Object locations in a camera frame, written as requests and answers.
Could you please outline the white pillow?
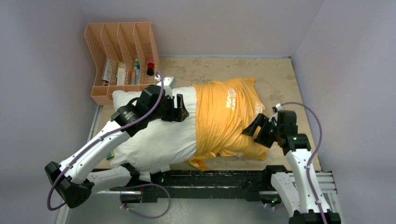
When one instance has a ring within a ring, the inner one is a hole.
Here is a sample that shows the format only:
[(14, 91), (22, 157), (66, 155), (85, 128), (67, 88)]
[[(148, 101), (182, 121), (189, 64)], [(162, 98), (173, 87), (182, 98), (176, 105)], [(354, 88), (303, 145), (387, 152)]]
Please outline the white pillow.
[(197, 95), (193, 86), (172, 90), (181, 94), (189, 116), (182, 122), (167, 122), (157, 119), (114, 150), (111, 167), (132, 165), (140, 180), (150, 181), (151, 174), (169, 171), (171, 164), (192, 158), (197, 150), (195, 117)]

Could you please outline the orange Mickey Mouse pillowcase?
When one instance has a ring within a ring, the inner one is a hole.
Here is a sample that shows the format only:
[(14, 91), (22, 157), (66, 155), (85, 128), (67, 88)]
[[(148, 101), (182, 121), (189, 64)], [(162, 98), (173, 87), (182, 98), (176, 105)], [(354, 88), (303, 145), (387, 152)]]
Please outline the orange Mickey Mouse pillowcase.
[(196, 152), (188, 162), (207, 170), (204, 161), (218, 155), (242, 156), (263, 161), (269, 149), (243, 135), (260, 113), (265, 113), (256, 90), (255, 79), (235, 78), (224, 82), (193, 84), (196, 90)]

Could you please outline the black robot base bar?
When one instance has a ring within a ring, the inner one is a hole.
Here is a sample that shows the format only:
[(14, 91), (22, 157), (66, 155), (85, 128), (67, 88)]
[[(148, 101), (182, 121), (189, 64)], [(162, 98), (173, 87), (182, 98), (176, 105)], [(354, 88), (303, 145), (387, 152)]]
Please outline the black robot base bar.
[(271, 185), (275, 173), (290, 174), (283, 165), (267, 165), (264, 170), (170, 170), (151, 175), (154, 184), (131, 180), (115, 191), (136, 190), (144, 203), (160, 198), (172, 199), (243, 199), (270, 203), (279, 194)]

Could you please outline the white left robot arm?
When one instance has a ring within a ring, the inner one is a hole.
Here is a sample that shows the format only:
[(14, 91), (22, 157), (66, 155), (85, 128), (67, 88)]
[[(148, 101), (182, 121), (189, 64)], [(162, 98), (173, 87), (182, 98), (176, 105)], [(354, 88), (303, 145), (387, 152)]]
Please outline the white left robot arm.
[(47, 208), (51, 211), (60, 208), (51, 206), (54, 191), (64, 205), (76, 208), (92, 193), (116, 187), (128, 191), (137, 189), (141, 174), (130, 164), (96, 173), (93, 169), (108, 153), (145, 129), (149, 122), (156, 119), (182, 122), (188, 116), (182, 94), (173, 96), (171, 91), (158, 85), (146, 87), (138, 98), (119, 107), (100, 133), (75, 154), (60, 163), (52, 161), (45, 166), (51, 183)]

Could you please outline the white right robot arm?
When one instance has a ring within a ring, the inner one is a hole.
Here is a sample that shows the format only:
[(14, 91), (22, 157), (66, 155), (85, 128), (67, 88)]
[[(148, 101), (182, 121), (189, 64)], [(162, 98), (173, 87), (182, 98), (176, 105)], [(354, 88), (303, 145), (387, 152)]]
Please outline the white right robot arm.
[(312, 167), (312, 152), (308, 137), (298, 132), (294, 111), (277, 110), (268, 118), (259, 113), (242, 134), (255, 136), (254, 141), (265, 147), (274, 143), (283, 150), (294, 180), (285, 171), (271, 171), (262, 177), (266, 189), (275, 189), (289, 213), (290, 224), (340, 224), (341, 216), (333, 212)]

